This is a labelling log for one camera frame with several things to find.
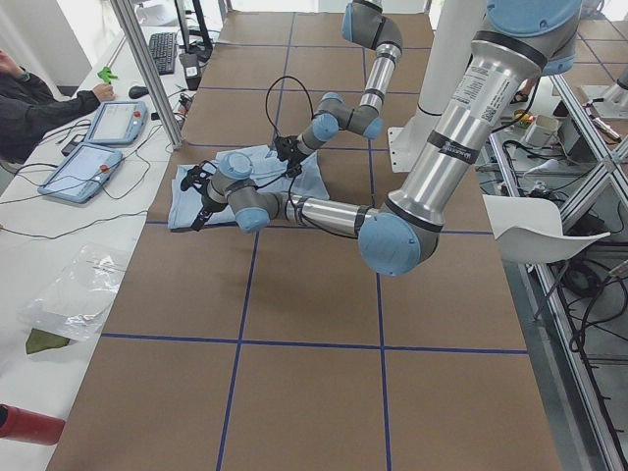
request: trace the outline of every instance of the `keyboard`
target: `keyboard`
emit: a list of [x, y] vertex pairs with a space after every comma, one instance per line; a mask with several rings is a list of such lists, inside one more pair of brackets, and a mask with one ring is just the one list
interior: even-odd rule
[[160, 76], [173, 74], [177, 59], [177, 34], [175, 32], [156, 32], [150, 35], [148, 50], [153, 56]]

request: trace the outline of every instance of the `red object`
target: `red object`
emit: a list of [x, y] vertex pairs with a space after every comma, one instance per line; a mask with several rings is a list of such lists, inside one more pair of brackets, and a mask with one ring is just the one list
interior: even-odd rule
[[0, 404], [0, 438], [39, 445], [54, 445], [66, 425], [63, 419]]

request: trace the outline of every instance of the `plastic bag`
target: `plastic bag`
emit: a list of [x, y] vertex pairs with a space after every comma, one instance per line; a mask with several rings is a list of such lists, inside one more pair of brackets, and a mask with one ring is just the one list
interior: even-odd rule
[[85, 245], [61, 276], [18, 314], [32, 327], [71, 340], [87, 340], [105, 323], [131, 254]]

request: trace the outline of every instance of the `computer mouse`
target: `computer mouse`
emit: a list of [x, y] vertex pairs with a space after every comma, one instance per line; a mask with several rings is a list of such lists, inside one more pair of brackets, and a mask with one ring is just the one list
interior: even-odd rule
[[145, 86], [135, 85], [129, 88], [129, 98], [133, 100], [137, 98], [141, 98], [142, 96], [147, 95], [147, 94], [148, 94], [148, 88], [146, 88]]

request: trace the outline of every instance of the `white pole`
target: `white pole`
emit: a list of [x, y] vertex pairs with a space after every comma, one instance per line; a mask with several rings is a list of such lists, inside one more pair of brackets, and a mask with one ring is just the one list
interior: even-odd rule
[[416, 114], [404, 128], [389, 129], [393, 172], [409, 172], [460, 83], [471, 57], [487, 0], [445, 0]]

